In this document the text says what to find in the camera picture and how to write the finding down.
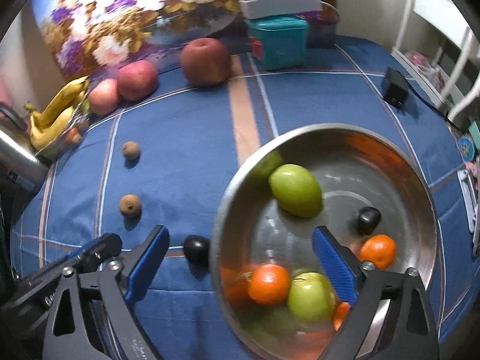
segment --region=black power adapter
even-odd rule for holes
[[[383,99],[400,109],[409,95],[409,83],[399,71],[388,67],[382,82]]]

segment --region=blue tablecloth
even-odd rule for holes
[[[167,360],[250,359],[219,311],[210,277],[190,271],[182,240],[209,236],[224,189],[260,145],[307,124],[349,123],[397,145],[429,185],[440,228],[429,295],[444,340],[479,291],[480,262],[471,258],[456,176],[464,165],[453,136],[412,95],[401,111],[380,96],[386,68],[406,75],[404,69],[375,43],[348,37],[339,37],[335,49],[309,50],[295,70],[265,72],[248,53],[235,55],[233,65],[235,77],[210,90],[189,87],[180,69],[162,73],[150,99],[92,125],[81,146],[51,167],[31,201],[19,194],[11,257],[21,275],[107,232],[121,235],[128,250],[163,224],[171,234],[168,257],[135,307],[152,342]],[[142,148],[135,167],[122,157],[128,140]],[[119,199],[129,193],[142,201],[134,223],[118,212]]]

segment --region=stainless steel basin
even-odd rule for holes
[[[324,208],[315,218],[299,218],[277,206],[268,176],[282,164],[301,165],[320,183]],[[292,275],[322,273],[311,246],[313,229],[326,225],[356,253],[365,238],[352,222],[367,205],[382,213],[375,234],[387,234],[397,243],[397,258],[389,270],[402,273],[416,267],[428,287],[437,249],[434,206],[416,167],[391,142],[356,126],[311,125],[272,140],[243,164],[218,210],[210,271],[222,312],[247,347],[266,359],[318,358],[335,333],[331,324],[305,329],[285,307],[265,310],[254,305],[246,294],[246,273],[270,262]],[[359,355],[373,348],[387,306],[380,305]]]

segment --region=metal kettle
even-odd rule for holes
[[[8,105],[0,103],[0,180],[27,191],[38,190],[49,170],[47,162],[35,156],[27,124]]]

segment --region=floral backdrop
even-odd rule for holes
[[[115,76],[138,59],[150,60],[159,71],[169,68],[186,42],[222,30],[239,14],[234,0],[32,0],[32,5],[67,80]]]

